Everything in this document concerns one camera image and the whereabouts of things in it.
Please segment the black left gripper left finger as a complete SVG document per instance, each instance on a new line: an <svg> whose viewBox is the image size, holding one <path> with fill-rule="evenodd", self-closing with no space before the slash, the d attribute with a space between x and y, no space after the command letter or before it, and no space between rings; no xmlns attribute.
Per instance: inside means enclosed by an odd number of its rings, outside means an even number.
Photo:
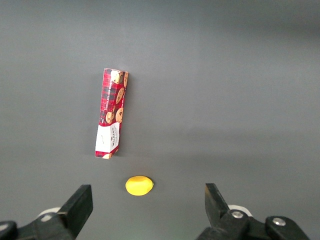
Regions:
<svg viewBox="0 0 320 240"><path fill-rule="evenodd" d="M57 212L39 215L18 227L12 220L0 223L2 240L75 240L93 211L92 186L81 185Z"/></svg>

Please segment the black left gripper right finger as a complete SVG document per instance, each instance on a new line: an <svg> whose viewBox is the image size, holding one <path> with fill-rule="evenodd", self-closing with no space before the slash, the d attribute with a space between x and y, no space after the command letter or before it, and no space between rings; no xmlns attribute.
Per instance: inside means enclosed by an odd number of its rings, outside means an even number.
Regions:
<svg viewBox="0 0 320 240"><path fill-rule="evenodd" d="M205 185L205 211L210 223L198 240L308 240L292 219L273 215L256 220L247 208L228 205L214 183Z"/></svg>

